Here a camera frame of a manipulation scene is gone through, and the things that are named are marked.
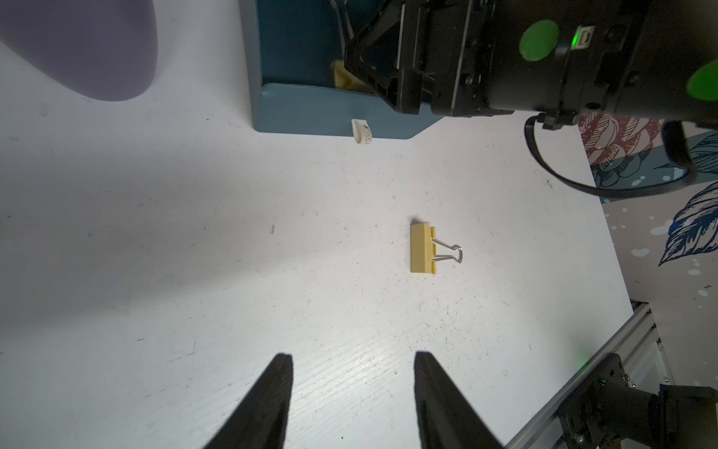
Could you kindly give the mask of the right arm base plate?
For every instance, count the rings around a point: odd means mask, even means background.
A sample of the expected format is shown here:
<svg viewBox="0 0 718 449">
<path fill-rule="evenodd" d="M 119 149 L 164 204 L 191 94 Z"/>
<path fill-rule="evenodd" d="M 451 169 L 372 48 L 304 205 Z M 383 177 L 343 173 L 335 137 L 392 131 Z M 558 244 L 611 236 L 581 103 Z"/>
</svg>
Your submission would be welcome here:
<svg viewBox="0 0 718 449">
<path fill-rule="evenodd" d="M 558 410 L 568 448 L 607 448 L 631 440 L 650 448 L 715 448 L 717 391 L 660 385 L 656 394 L 628 385 L 621 357 L 607 354 Z"/>
</svg>

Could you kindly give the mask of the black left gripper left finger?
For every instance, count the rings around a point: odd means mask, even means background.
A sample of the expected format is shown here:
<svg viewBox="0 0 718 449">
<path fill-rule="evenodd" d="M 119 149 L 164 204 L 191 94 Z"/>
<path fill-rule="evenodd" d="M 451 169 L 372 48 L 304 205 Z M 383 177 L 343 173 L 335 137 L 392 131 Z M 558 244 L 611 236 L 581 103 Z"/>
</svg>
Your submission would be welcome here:
<svg viewBox="0 0 718 449">
<path fill-rule="evenodd" d="M 293 381 L 293 357 L 278 353 L 205 448 L 284 448 Z"/>
</svg>

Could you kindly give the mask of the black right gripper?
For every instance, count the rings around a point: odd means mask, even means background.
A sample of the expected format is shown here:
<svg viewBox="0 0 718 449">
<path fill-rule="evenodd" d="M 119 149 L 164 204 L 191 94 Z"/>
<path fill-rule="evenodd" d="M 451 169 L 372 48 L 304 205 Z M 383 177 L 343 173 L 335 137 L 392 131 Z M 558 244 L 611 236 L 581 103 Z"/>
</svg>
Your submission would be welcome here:
<svg viewBox="0 0 718 449">
<path fill-rule="evenodd" d="M 393 110 L 545 112 L 567 51 L 564 1 L 383 1 L 344 65 Z"/>
</svg>

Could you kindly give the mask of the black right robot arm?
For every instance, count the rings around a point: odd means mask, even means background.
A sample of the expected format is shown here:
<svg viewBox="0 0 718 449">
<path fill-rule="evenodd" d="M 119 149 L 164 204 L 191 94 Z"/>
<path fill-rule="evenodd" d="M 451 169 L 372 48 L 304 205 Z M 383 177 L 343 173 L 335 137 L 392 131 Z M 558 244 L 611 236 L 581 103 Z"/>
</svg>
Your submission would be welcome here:
<svg viewBox="0 0 718 449">
<path fill-rule="evenodd" d="M 717 123 L 714 1 L 385 1 L 344 63 L 405 114 Z"/>
</svg>

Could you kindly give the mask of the teal bottom drawer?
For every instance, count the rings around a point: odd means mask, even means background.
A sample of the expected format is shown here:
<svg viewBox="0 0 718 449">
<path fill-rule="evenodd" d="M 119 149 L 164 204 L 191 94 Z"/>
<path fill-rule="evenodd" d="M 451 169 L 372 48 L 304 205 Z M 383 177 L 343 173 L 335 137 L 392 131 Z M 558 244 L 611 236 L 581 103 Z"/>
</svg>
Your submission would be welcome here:
<svg viewBox="0 0 718 449">
<path fill-rule="evenodd" d="M 349 137 L 365 120 L 376 138 L 408 140 L 439 121 L 428 106 L 395 112 L 372 91 L 338 89 L 333 63 L 342 59 L 337 10 L 353 31 L 368 23 L 377 1 L 239 2 L 252 103 L 262 133 Z"/>
</svg>

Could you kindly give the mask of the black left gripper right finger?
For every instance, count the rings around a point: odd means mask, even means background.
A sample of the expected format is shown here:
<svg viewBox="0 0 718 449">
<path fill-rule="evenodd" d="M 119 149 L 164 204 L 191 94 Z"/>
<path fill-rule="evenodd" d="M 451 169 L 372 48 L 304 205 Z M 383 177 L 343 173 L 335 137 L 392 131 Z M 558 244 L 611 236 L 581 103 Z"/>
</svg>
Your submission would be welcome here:
<svg viewBox="0 0 718 449">
<path fill-rule="evenodd" d="M 422 448 L 503 448 L 431 353 L 415 355 L 414 396 Z"/>
</svg>

